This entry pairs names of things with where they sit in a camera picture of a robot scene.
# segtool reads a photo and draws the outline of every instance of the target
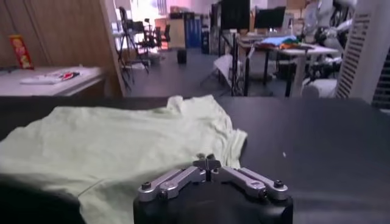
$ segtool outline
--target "black table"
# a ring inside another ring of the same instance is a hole
[[[234,127],[248,133],[242,166],[288,185],[294,223],[390,223],[390,117],[360,100],[218,102]],[[59,105],[142,110],[165,104],[159,98],[0,98],[0,139]]]

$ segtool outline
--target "black trash can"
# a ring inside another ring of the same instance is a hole
[[[187,64],[187,50],[186,49],[177,50],[177,62],[180,65]]]
[[[210,32],[205,29],[202,30],[202,54],[210,53]]]

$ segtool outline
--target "blue cabinet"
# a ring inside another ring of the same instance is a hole
[[[185,20],[185,46],[186,48],[200,48],[202,46],[202,22],[200,18]]]

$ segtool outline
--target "computer monitor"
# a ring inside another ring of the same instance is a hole
[[[285,12],[286,7],[258,10],[255,17],[255,28],[270,29],[283,27]]]
[[[211,27],[218,27],[218,20],[220,17],[220,8],[219,4],[211,5],[211,15],[210,15],[210,24]]]
[[[250,1],[222,0],[221,29],[249,29]]]

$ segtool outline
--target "screw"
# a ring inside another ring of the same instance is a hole
[[[261,187],[259,182],[252,182],[250,185],[252,185],[255,188]]]
[[[151,188],[152,187],[152,183],[151,182],[145,182],[145,183],[143,183],[142,185],[141,185],[141,189],[142,190],[147,190],[147,189],[149,189],[149,188]]]
[[[167,200],[168,199],[168,192],[166,190],[162,190],[158,197],[161,199],[161,200]]]
[[[175,186],[175,184],[174,183],[172,183],[172,182],[165,182],[164,183],[164,185],[166,186],[166,187],[174,187]]]
[[[260,199],[265,199],[266,196],[267,196],[267,191],[266,191],[265,189],[259,191],[259,193],[258,193],[258,198],[260,198]]]
[[[207,159],[209,159],[209,160],[215,160],[214,154],[208,155],[208,156],[207,156]]]
[[[281,188],[281,187],[283,187],[284,185],[285,185],[285,184],[283,184],[283,182],[280,181],[280,180],[277,180],[277,181],[274,182],[274,187],[276,187],[276,188]]]
[[[196,157],[197,157],[199,160],[204,160],[206,156],[205,156],[203,153],[198,153],[198,154],[196,155]]]

